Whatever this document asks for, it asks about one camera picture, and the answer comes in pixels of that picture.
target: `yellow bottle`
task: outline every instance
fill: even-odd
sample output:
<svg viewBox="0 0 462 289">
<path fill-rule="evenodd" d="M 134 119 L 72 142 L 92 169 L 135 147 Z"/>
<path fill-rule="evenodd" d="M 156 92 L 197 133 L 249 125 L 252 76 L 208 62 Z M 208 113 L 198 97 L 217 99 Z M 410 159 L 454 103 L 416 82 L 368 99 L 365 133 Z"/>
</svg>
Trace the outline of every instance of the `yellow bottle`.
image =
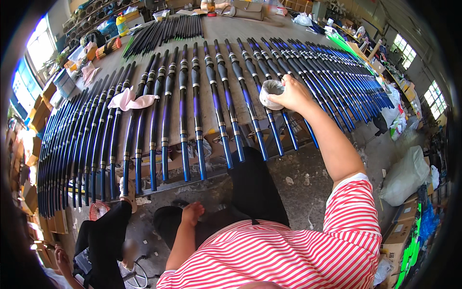
<svg viewBox="0 0 462 289">
<path fill-rule="evenodd" d="M 115 20 L 115 24 L 117 25 L 117 29 L 121 37 L 125 36 L 128 33 L 128 26 L 125 22 L 126 20 L 127 19 L 122 15 L 122 13 L 120 13 L 117 19 Z"/>
</svg>

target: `beige handbag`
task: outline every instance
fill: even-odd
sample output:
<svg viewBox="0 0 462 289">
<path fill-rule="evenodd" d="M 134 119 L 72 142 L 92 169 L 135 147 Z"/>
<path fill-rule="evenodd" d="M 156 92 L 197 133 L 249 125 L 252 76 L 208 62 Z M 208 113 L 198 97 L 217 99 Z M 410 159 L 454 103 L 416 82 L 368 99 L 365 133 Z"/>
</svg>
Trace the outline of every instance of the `beige handbag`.
<svg viewBox="0 0 462 289">
<path fill-rule="evenodd" d="M 259 3 L 234 0 L 229 16 L 263 21 L 265 15 L 262 7 L 263 5 Z"/>
</svg>

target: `orange bundle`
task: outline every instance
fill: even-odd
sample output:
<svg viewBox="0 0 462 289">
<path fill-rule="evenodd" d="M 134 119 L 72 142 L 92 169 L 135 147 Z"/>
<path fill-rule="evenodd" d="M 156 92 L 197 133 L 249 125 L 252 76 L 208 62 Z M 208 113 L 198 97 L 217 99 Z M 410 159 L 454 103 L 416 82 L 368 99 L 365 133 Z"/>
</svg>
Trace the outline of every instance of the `orange bundle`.
<svg viewBox="0 0 462 289">
<path fill-rule="evenodd" d="M 107 54 L 111 53 L 114 50 L 119 49 L 122 46 L 122 42 L 120 38 L 114 38 L 110 42 L 106 43 L 104 46 L 101 46 L 96 50 L 96 57 L 101 59 L 105 57 Z"/>
</svg>

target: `floor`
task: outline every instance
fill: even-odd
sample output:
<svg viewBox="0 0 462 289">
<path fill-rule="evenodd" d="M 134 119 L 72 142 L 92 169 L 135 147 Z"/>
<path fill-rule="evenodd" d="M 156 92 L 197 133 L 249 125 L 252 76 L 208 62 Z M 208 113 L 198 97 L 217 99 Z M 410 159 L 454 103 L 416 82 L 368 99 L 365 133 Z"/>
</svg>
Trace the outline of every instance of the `floor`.
<svg viewBox="0 0 462 289">
<path fill-rule="evenodd" d="M 379 224 L 384 234 L 397 208 L 391 207 L 385 201 L 381 202 L 378 198 L 383 179 L 382 170 L 388 171 L 410 146 L 422 144 L 424 137 L 410 132 L 393 142 L 388 133 L 377 137 L 374 136 L 376 132 L 375 126 L 358 123 L 357 129 L 347 136 L 360 154 L 373 185 Z M 333 182 L 326 172 L 320 151 L 311 143 L 297 152 L 272 159 L 267 165 L 287 210 L 292 229 L 322 231 L 326 200 L 332 191 Z M 140 265 L 149 276 L 163 272 L 170 253 L 153 231 L 152 215 L 155 210 L 169 205 L 176 198 L 181 198 L 188 202 L 199 200 L 207 213 L 211 213 L 230 198 L 231 188 L 231 180 L 225 175 L 211 181 L 185 186 L 180 190 L 164 191 L 143 198 L 143 201 L 148 203 L 139 206 L 138 211 L 132 216 L 127 228 L 127 238 L 136 240 L 140 246 L 140 254 L 148 256 L 147 260 L 140 261 Z M 84 220 L 89 219 L 88 213 L 88 207 L 66 209 L 69 234 L 60 236 L 60 240 L 68 254 L 73 255 L 78 228 Z M 150 280 L 152 288 L 155 287 L 156 281 L 155 278 Z"/>
</svg>

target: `red and white striped shirt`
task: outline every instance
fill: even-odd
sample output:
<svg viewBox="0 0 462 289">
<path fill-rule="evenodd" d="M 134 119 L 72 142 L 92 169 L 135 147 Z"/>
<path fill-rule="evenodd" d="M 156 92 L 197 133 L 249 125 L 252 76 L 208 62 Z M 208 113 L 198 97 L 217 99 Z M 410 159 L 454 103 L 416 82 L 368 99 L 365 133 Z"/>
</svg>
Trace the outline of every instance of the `red and white striped shirt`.
<svg viewBox="0 0 462 289">
<path fill-rule="evenodd" d="M 334 189 L 322 233 L 258 222 L 219 230 L 178 270 L 165 271 L 156 288 L 237 288 L 254 281 L 291 289 L 368 288 L 373 281 L 382 236 L 366 175 Z"/>
</svg>

